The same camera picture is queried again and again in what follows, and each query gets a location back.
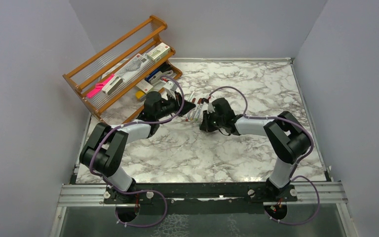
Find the orange wooden shelf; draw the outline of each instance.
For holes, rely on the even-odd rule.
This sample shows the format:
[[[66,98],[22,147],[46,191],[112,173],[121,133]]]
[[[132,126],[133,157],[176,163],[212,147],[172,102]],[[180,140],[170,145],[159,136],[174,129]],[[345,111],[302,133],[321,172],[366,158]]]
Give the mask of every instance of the orange wooden shelf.
[[[134,35],[136,32],[143,29],[146,25],[150,24],[152,31],[141,39],[138,43],[136,43],[133,47],[128,49],[123,53],[118,53],[117,46],[120,45],[127,38]],[[118,99],[124,96],[128,91],[130,91],[133,87],[136,86],[141,80],[146,78],[151,72],[153,72],[156,68],[158,68],[162,63],[167,63],[169,65],[169,58],[175,54],[175,49],[171,47],[171,51],[162,58],[159,62],[152,65],[148,68],[143,74],[141,74],[138,78],[134,79],[132,82],[128,83],[127,86],[119,91],[115,91],[110,96],[107,96],[101,101],[93,102],[92,99],[86,97],[86,95],[95,88],[95,84],[99,82],[105,81],[111,74],[116,73],[120,70],[129,60],[131,60],[136,54],[144,54],[150,51],[152,48],[156,47],[158,44],[163,42],[159,36],[159,33],[166,30],[167,24],[156,16],[150,16],[149,19],[144,21],[142,24],[138,25],[133,30],[129,31],[112,44],[108,45],[106,48],[95,54],[93,57],[88,59],[86,62],[82,63],[80,66],[75,68],[73,71],[64,74],[63,78],[67,81],[69,86],[74,90],[75,94],[82,100],[87,109],[91,112],[93,116],[98,118],[100,121],[102,119],[102,113],[106,111],[111,105],[113,105]],[[109,74],[109,70],[114,68],[117,64],[123,61],[126,57],[129,57],[124,63],[115,68]],[[175,79],[178,79],[182,72],[175,66],[171,65],[172,70],[174,71]],[[124,122],[128,122],[133,120],[143,109],[141,106],[135,113],[133,113],[128,119]]]

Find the gray wall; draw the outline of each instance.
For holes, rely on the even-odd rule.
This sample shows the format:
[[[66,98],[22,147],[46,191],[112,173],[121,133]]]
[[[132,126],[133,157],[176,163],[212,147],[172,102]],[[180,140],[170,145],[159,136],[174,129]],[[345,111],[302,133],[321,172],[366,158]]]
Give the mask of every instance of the gray wall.
[[[328,0],[295,69],[360,236],[379,236],[379,0]]]
[[[97,51],[154,14],[177,57],[295,57],[326,0],[70,0]],[[131,47],[135,42],[126,43]]]
[[[87,116],[62,74],[94,53],[67,0],[0,0],[0,237],[48,236]]]

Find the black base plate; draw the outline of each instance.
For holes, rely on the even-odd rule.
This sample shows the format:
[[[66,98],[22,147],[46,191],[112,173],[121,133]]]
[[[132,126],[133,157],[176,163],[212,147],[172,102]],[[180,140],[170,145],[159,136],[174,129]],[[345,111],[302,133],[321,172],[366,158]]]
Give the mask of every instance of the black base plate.
[[[263,214],[263,202],[277,202],[279,197],[283,201],[297,201],[289,194],[294,188],[288,188],[279,197],[268,197],[265,182],[238,182],[238,183],[157,183],[136,184],[136,190],[156,190],[161,192],[168,202],[168,214],[223,214],[223,213],[252,213]],[[253,197],[248,191],[255,191]],[[105,204],[136,203],[136,196],[124,196],[114,189],[107,189],[111,197],[104,200]],[[145,193],[139,195],[140,214],[159,215],[163,213],[164,202],[154,194],[147,198]]]

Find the white arm segment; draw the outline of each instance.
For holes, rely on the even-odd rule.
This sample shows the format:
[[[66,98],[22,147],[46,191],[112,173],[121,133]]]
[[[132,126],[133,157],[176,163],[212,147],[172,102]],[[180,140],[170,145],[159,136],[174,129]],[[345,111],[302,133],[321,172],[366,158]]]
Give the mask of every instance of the white arm segment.
[[[248,119],[241,117],[234,125],[240,135],[251,134],[266,137],[264,126],[270,121],[271,120],[267,119]]]
[[[118,129],[118,131],[124,131],[128,133],[127,144],[130,142],[134,142],[139,139],[146,139],[149,137],[149,133],[151,130],[151,126],[149,124],[138,123],[134,125],[130,125],[124,128]],[[117,171],[110,177],[105,177],[110,183],[116,186],[118,189],[122,191],[127,191],[130,187],[133,179],[124,171],[121,167],[118,167]]]
[[[248,119],[241,117],[235,123],[236,129],[240,135],[252,134],[259,136],[267,136],[264,126],[271,120],[266,119]],[[277,188],[283,188],[290,182],[290,174],[294,165],[283,162],[277,158],[274,170],[269,177],[270,182]]]
[[[128,133],[128,138],[127,138],[127,144],[130,142],[134,142],[139,139],[146,139],[149,137],[151,126],[149,124],[143,124],[143,123],[138,123],[134,125],[130,125],[127,127],[119,128],[117,131],[123,131]]]

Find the marble surface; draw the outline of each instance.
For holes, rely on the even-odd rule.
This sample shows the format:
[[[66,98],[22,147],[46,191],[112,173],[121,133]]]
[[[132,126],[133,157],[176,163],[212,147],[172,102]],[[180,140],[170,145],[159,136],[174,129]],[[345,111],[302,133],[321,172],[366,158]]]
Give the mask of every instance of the marble surface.
[[[174,63],[183,72],[179,83],[189,96],[196,90],[197,99],[217,87],[231,85],[247,97],[248,115],[276,116],[290,111],[310,131],[304,106],[292,69],[287,62],[197,62]],[[122,123],[141,105],[130,91],[104,114],[110,125]],[[236,114],[245,103],[231,89],[218,91],[215,98],[225,97]],[[98,121],[91,119],[87,136]],[[161,125],[157,133],[126,146],[121,162],[124,170],[137,182],[243,182],[264,181],[270,176],[276,154],[266,137],[223,136],[218,131],[199,130],[200,121],[185,122],[176,118]],[[324,169],[314,150],[304,159],[295,175],[323,181]],[[102,183],[80,165],[77,183]]]

